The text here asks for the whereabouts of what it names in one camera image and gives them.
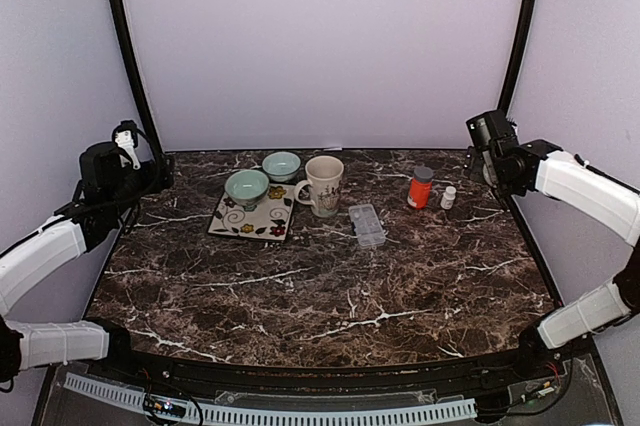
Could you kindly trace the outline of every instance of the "mug handle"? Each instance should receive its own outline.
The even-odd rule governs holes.
[[[293,190],[293,197],[296,198],[296,201],[298,201],[300,204],[304,204],[306,206],[315,206],[316,203],[312,199],[306,200],[299,198],[300,191],[302,191],[302,188],[304,188],[305,186],[311,186],[311,183],[306,179],[296,184],[296,188]]]

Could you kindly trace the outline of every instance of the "orange bottle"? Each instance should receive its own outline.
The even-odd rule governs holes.
[[[413,179],[409,188],[407,202],[414,209],[423,209],[429,201],[431,182],[433,181],[433,169],[425,166],[416,166],[413,170]]]

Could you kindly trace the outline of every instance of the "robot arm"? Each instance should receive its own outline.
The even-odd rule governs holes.
[[[121,227],[121,218],[140,198],[171,186],[171,158],[153,151],[153,160],[141,162],[135,153],[138,135],[146,138],[133,121],[125,121],[112,141],[88,148],[80,156],[82,179],[72,201],[0,253],[0,383],[35,366],[102,359],[128,343],[125,329],[105,321],[26,324],[3,316],[56,269]]]
[[[505,198],[540,192],[564,201],[615,231],[634,247],[627,267],[577,301],[536,321],[520,335],[521,366],[532,355],[559,348],[584,334],[640,313],[640,196],[638,190],[609,177],[544,140],[519,144],[515,125],[501,111],[467,121],[473,146],[465,170],[488,183],[503,207]]]

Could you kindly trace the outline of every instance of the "clear plastic box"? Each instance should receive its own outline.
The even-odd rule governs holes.
[[[372,248],[380,246],[387,240],[373,205],[358,204],[351,206],[349,208],[349,217],[360,247]]]

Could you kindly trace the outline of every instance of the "white wall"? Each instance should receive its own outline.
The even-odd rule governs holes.
[[[640,0],[538,0],[515,95],[520,140],[542,137],[640,185]],[[570,207],[521,205],[565,301],[622,269],[622,240]],[[627,424],[640,418],[640,320],[597,339]]]
[[[134,105],[108,0],[0,0],[0,250],[71,198],[78,157]],[[50,276],[11,319],[79,319],[108,245]],[[0,394],[0,424],[31,424],[43,370]]]
[[[169,150],[466,147],[520,0],[126,0]]]

